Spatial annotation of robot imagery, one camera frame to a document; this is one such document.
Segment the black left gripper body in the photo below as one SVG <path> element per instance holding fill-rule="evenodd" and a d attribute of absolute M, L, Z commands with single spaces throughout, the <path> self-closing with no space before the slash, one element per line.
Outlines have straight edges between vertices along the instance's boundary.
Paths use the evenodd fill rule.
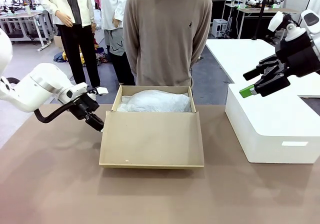
<path fill-rule="evenodd" d="M 99 104 L 87 93 L 80 95 L 69 107 L 69 111 L 78 119 L 83 120 L 92 112 L 96 111 Z"/>

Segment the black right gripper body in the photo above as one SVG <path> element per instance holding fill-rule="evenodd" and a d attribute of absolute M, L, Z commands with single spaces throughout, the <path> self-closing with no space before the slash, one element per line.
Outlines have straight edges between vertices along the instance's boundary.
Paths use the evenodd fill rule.
<path fill-rule="evenodd" d="M 293 40 L 282 40 L 275 46 L 275 54 L 284 65 L 286 77 L 303 77 L 320 71 L 320 60 L 313 47 L 306 32 Z"/>

